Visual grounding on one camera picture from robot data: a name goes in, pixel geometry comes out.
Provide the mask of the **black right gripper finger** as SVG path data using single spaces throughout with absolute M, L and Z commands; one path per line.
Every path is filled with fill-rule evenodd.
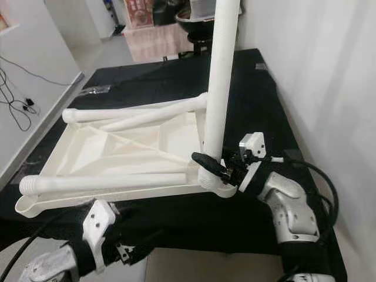
M 200 153 L 191 153 L 191 158 L 195 161 L 202 169 L 208 171 L 210 174 L 219 177 L 220 179 L 229 179 L 229 173 L 226 167 L 224 167 L 217 159 L 211 156 Z

